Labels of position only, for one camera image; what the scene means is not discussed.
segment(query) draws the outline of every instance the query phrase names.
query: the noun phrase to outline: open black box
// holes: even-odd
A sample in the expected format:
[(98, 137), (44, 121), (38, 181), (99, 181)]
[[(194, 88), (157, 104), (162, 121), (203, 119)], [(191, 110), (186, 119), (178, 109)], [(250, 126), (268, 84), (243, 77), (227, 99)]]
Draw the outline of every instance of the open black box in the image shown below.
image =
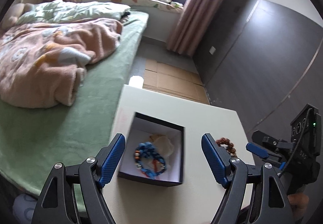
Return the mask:
[[(137, 169), (134, 152), (138, 145), (147, 142), (153, 134), (166, 135), (174, 145), (173, 154), (166, 159), (168, 169), (158, 179), (147, 178)], [(118, 177), (159, 186), (177, 186), (183, 183), (184, 127), (154, 117), (135, 113), (126, 148), (122, 155)]]

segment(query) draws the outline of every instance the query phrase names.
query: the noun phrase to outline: blanket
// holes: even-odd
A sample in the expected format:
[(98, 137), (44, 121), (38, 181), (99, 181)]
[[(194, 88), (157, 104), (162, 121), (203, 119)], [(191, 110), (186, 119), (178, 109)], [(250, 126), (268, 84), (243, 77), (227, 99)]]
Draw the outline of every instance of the blanket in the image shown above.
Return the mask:
[(55, 0), (35, 5), (31, 11), (19, 17), (16, 25), (38, 22), (60, 24), (98, 18), (120, 20), (129, 11), (129, 6), (112, 2), (74, 3)]
[(112, 54), (121, 32), (114, 19), (11, 28), (0, 40), (1, 99), (25, 108), (72, 105), (85, 65)]

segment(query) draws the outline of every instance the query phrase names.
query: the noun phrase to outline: wall outlet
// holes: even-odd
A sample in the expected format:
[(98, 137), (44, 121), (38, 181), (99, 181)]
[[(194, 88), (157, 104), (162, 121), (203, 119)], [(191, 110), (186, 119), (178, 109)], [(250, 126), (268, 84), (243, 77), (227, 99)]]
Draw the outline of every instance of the wall outlet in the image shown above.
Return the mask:
[(216, 49), (212, 46), (209, 50), (210, 54), (213, 55), (215, 53)]

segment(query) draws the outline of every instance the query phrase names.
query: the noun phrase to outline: gray floor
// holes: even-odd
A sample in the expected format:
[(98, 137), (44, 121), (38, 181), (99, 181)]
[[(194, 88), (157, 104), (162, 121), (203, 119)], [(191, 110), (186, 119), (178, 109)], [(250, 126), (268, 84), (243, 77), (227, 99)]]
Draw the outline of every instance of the gray floor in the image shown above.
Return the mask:
[(146, 59), (156, 60), (158, 62), (178, 67), (192, 73), (198, 73), (192, 58), (168, 51), (162, 46), (141, 41), (132, 64), (129, 79), (132, 76), (143, 77)]

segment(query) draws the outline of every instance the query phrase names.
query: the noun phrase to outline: black cable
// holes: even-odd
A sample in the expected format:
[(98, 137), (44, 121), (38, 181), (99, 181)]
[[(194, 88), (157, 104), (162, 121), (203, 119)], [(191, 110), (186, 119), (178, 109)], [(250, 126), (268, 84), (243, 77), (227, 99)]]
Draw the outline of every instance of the black cable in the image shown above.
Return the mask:
[(309, 109), (307, 110), (306, 118), (305, 118), (305, 123), (304, 123), (304, 126), (303, 126), (303, 128), (302, 128), (301, 135), (299, 136), (299, 139), (298, 139), (298, 141), (297, 141), (297, 143), (296, 143), (296, 146), (294, 147), (293, 152), (292, 152), (292, 154), (290, 155), (290, 157), (289, 157), (289, 159), (288, 159), (287, 163), (284, 165), (284, 167), (283, 167), (283, 169), (282, 169), (281, 174), (278, 176), (279, 178), (283, 175), (283, 173), (285, 172), (286, 168), (288, 167), (288, 165), (289, 165), (290, 161), (293, 159), (293, 156), (294, 156), (294, 155), (295, 155), (295, 153), (296, 153), (296, 150), (297, 150), (297, 148), (298, 148), (298, 146), (299, 146), (299, 143), (300, 143), (300, 142), (301, 142), (301, 140), (302, 140), (302, 137), (303, 137), (303, 134), (304, 134), (305, 126), (306, 126), (306, 124), (307, 124), (308, 115), (309, 115), (310, 110), (312, 110), (312, 108), (309, 108)]

